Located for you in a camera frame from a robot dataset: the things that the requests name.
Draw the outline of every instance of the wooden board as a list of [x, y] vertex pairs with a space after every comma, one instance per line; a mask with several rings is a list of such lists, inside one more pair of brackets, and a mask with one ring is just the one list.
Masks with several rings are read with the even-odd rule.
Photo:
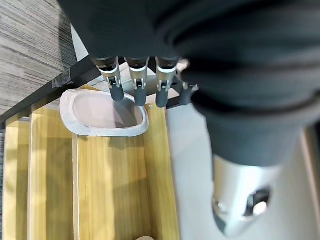
[[178, 240], [179, 226], [165, 110], [145, 106], [150, 126], [144, 137], [149, 182], [151, 228], [155, 240]]
[[73, 136], [74, 239], [179, 239], [165, 112], [149, 114], [144, 135]]
[[28, 122], [6, 127], [4, 142], [2, 239], [27, 239], [29, 129]]
[[40, 108], [30, 122], [28, 239], [71, 240], [72, 134], [56, 110]]

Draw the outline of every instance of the gray carpet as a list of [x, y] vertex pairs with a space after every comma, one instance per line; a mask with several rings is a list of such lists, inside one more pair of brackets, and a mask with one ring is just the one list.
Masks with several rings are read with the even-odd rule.
[[[0, 1], [0, 115], [76, 62], [70, 24], [56, 0]], [[1, 210], [4, 135], [0, 131]]]

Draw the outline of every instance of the black metal frame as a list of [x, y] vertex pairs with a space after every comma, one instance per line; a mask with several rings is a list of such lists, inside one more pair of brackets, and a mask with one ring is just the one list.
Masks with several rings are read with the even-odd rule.
[[[119, 64], [125, 62], [123, 57], [119, 58]], [[156, 71], [156, 61], [152, 57], [148, 67]], [[0, 129], [6, 128], [6, 125], [17, 121], [23, 117], [29, 116], [33, 111], [53, 102], [61, 97], [68, 89], [77, 89], [101, 76], [96, 65], [87, 56], [77, 62], [71, 68], [67, 69], [53, 80], [39, 88], [37, 91], [26, 97], [24, 100], [13, 106], [11, 109], [0, 115]], [[167, 108], [179, 106], [178, 97], [168, 100]]]

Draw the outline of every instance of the white floor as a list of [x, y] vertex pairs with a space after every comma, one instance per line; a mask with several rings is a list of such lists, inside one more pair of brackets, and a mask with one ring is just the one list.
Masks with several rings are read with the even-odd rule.
[[[176, 200], [182, 240], [224, 240], [215, 225], [212, 154], [205, 119], [191, 105], [167, 111]], [[275, 183], [269, 210], [237, 240], [319, 240], [316, 209], [304, 152]]]

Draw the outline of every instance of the white ceramic dish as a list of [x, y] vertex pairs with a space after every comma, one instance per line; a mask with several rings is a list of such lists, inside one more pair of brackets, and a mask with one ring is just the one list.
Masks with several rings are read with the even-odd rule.
[[69, 131], [84, 136], [134, 137], [149, 127], [145, 108], [128, 94], [115, 102], [109, 92], [67, 90], [60, 99], [60, 115]]

